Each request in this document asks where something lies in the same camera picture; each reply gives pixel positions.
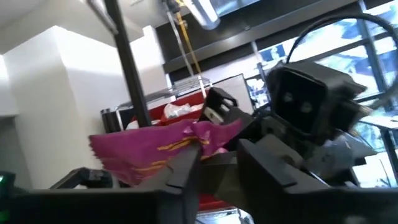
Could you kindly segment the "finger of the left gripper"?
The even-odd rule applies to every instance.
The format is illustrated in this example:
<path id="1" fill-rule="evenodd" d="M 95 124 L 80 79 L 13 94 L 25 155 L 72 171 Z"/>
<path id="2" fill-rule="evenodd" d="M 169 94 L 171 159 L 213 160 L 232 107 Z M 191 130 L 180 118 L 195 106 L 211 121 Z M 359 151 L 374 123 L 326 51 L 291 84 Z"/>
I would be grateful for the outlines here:
<path id="1" fill-rule="evenodd" d="M 237 120 L 244 129 L 254 118 L 238 108 L 237 100 L 218 87 L 211 87 L 206 94 L 198 121 L 210 121 L 214 124 L 227 125 Z"/>
<path id="2" fill-rule="evenodd" d="M 236 152 L 216 154 L 201 161 L 200 193 L 238 208 L 246 208 L 246 197 L 238 177 Z"/>

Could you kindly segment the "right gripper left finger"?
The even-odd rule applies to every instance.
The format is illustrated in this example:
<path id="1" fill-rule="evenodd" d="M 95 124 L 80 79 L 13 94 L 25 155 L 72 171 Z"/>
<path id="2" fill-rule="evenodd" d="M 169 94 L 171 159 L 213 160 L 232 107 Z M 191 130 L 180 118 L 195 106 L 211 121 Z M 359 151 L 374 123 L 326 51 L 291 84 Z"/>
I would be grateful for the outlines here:
<path id="1" fill-rule="evenodd" d="M 1 223 L 194 223 L 201 145 L 191 143 L 134 188 L 23 190 L 1 173 Z"/>

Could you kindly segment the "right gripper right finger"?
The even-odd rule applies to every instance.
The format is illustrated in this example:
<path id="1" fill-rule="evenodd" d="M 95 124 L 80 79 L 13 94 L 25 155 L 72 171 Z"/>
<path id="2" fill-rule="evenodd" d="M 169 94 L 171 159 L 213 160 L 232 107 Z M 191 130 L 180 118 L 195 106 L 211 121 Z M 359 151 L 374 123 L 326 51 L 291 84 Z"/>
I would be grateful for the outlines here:
<path id="1" fill-rule="evenodd" d="M 236 157 L 255 223 L 397 223 L 397 189 L 331 187 L 246 139 Z"/>

